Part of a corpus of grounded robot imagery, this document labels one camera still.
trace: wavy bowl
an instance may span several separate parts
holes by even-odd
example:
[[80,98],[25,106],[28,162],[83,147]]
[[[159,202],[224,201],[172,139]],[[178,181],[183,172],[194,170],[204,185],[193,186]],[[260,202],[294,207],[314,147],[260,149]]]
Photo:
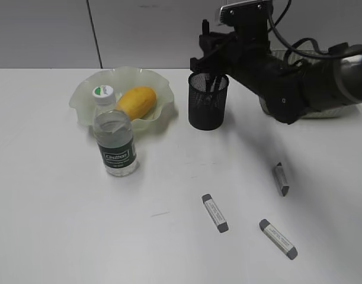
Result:
[[167,105],[174,103],[174,94],[170,89],[169,81],[154,71],[134,67],[103,70],[80,83],[70,99],[69,106],[76,110],[78,122],[81,125],[92,125],[96,107],[92,90],[100,85],[113,87],[117,100],[136,86],[148,86],[156,92],[155,106],[144,117],[132,121],[134,131],[146,129],[161,116],[162,110]]

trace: pen holder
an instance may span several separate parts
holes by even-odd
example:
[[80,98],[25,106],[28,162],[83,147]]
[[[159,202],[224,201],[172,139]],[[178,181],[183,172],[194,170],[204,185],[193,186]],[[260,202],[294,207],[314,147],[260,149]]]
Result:
[[199,130],[214,130],[224,121],[229,79],[226,75],[193,73],[188,78],[188,121]]

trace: mango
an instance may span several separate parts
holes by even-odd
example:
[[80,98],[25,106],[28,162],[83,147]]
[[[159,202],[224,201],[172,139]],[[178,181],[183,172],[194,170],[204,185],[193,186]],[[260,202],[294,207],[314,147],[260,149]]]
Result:
[[152,88],[138,86],[127,91],[119,99],[116,109],[124,111],[133,121],[146,115],[156,101],[157,95]]

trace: black cable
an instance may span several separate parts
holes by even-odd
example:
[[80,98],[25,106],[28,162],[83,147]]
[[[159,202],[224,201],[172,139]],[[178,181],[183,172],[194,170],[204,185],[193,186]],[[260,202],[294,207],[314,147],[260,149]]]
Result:
[[[322,50],[320,50],[319,48],[319,44],[318,42],[314,39],[314,38],[310,38],[310,37],[306,37],[306,38],[303,38],[299,41],[297,41],[296,43],[293,44],[293,47],[295,49],[297,49],[298,47],[300,47],[303,43],[306,43],[308,41],[311,41],[312,43],[312,46],[313,46],[313,49],[316,53],[320,54],[320,55],[329,55],[328,53],[325,53],[323,52]],[[290,55],[292,54],[292,50],[288,49],[286,52],[285,52],[285,55],[283,57],[283,63],[285,65],[288,65],[289,64],[289,58],[290,58]]]
[[333,60],[333,59],[344,59],[344,58],[348,58],[348,57],[352,57],[352,56],[356,56],[356,55],[360,55],[362,54],[362,49],[359,49],[357,51],[353,51],[353,52],[349,52],[347,54],[342,54],[342,55],[314,55],[314,54],[308,54],[308,53],[304,53],[298,49],[296,49],[295,47],[293,47],[290,43],[287,42],[287,40],[285,40],[282,35],[280,34],[280,32],[277,30],[277,28],[275,27],[272,15],[271,15],[271,8],[272,8],[272,4],[271,2],[268,2],[268,20],[269,20],[269,25],[272,29],[272,31],[274,32],[275,36],[277,37],[277,39],[280,41],[281,44],[283,44],[287,49],[291,50],[292,52],[303,56],[303,57],[307,57],[307,58],[311,58],[311,59],[318,59],[318,60]]
[[279,16],[278,20],[275,21],[275,23],[274,23],[274,26],[275,26],[275,27],[282,21],[283,17],[285,17],[285,15],[287,14],[287,12],[288,12],[289,9],[290,9],[290,6],[291,6],[291,0],[288,0],[288,1],[287,1],[287,5],[286,5],[285,9],[283,10],[282,14]]

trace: green label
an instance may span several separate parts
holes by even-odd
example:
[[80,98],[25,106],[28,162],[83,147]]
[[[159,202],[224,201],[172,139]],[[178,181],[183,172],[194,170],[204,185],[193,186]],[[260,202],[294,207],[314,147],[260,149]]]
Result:
[[95,93],[100,96],[100,87],[96,88]]
[[118,148],[105,148],[99,145],[99,149],[104,164],[113,169],[122,169],[136,160],[136,149],[133,144],[133,139],[126,145]]

